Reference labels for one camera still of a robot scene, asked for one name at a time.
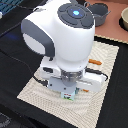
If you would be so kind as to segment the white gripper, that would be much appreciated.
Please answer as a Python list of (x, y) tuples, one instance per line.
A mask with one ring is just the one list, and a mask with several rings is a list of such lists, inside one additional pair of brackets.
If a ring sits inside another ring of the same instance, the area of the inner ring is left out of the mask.
[(99, 70), (85, 68), (80, 72), (65, 72), (58, 67), (40, 67), (40, 76), (48, 81), (51, 90), (73, 93), (77, 88), (98, 92), (108, 76)]

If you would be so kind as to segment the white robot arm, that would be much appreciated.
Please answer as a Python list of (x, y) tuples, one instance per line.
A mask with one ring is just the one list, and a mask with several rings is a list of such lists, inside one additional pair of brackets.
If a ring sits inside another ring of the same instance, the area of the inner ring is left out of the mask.
[(95, 33), (88, 8), (70, 0), (53, 0), (23, 19), (21, 31), (27, 46), (43, 55), (40, 74), (49, 89), (63, 93), (101, 89), (107, 76), (86, 68)]

